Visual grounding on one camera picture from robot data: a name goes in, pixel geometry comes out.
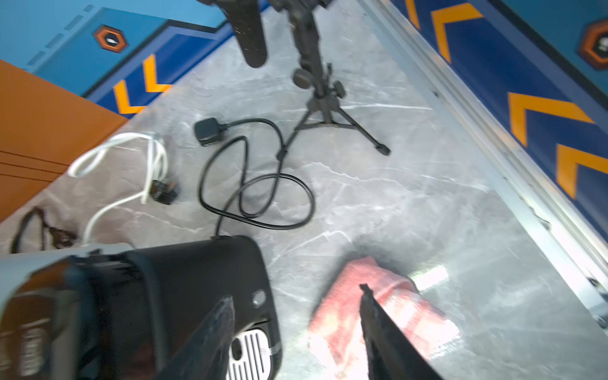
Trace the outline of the black coffee machine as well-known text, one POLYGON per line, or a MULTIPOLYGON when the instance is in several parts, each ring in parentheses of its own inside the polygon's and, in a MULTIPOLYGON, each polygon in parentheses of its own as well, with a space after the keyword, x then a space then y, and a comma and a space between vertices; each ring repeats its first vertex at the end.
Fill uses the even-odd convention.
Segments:
POLYGON ((67 256, 32 272, 1 310, 1 377, 157 379, 227 295, 235 323, 224 379, 275 378, 275 302, 245 236, 67 256))

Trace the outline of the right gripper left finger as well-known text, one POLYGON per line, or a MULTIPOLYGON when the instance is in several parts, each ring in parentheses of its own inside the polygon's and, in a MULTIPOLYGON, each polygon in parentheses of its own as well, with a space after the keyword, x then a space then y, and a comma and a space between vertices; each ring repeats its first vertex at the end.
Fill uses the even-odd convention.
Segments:
POLYGON ((222 297, 157 379, 224 379, 234 339, 233 298, 222 297))

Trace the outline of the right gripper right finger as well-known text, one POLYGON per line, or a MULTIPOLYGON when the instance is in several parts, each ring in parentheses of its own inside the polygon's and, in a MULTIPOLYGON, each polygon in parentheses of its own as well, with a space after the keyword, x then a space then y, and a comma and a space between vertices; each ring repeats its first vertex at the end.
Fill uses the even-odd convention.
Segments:
POLYGON ((369 286, 363 292, 359 314, 367 352, 370 379, 425 379, 442 377, 416 351, 406 336, 375 300, 369 286))

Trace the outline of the pink cloth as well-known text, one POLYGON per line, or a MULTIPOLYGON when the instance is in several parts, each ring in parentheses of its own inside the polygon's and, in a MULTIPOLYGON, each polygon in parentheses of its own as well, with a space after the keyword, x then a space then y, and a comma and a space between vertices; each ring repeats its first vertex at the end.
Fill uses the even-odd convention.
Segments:
POLYGON ((439 379, 429 360, 459 330, 412 280, 367 256, 345 265, 308 336, 312 354, 337 379, 439 379))

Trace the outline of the white coffee machine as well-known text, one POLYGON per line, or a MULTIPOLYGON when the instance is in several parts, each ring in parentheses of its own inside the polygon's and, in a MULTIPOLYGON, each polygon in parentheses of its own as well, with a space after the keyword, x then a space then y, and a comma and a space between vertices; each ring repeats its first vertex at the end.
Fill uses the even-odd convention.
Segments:
POLYGON ((1 310, 12 294, 29 278, 32 272, 53 264, 65 257, 87 257, 91 253, 114 255, 133 250, 128 243, 90 244, 64 250, 15 253, 1 256, 1 310))

